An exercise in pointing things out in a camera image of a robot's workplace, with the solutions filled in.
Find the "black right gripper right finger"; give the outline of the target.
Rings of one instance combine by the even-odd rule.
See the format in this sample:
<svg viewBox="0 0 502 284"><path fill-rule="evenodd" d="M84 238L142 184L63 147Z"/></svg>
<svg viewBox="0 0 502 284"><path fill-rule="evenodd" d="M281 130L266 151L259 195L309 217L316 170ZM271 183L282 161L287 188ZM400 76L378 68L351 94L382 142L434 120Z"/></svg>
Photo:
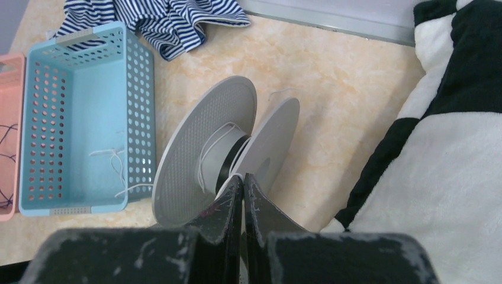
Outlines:
<svg viewBox="0 0 502 284"><path fill-rule="evenodd" d="M312 233L244 178L250 283L438 283L425 249L393 233Z"/></svg>

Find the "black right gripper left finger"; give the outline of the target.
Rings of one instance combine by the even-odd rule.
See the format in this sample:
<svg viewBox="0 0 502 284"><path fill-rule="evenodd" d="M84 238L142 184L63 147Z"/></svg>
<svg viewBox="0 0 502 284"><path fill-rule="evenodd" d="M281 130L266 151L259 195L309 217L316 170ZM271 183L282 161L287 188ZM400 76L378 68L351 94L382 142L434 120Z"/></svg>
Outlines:
<svg viewBox="0 0 502 284"><path fill-rule="evenodd" d="M178 228L67 228L53 233L21 283L238 283L243 181Z"/></svg>

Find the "grey cable spool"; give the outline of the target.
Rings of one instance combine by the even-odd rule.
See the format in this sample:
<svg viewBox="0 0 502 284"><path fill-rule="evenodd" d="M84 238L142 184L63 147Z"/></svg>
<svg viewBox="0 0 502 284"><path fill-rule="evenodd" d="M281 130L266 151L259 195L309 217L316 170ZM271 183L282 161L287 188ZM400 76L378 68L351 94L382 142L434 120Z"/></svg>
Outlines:
<svg viewBox="0 0 502 284"><path fill-rule="evenodd" d="M166 228L193 220L233 176L252 174L268 192L283 167L300 116L295 97L256 125L252 81L230 76L203 94L170 138L153 183L152 211Z"/></svg>

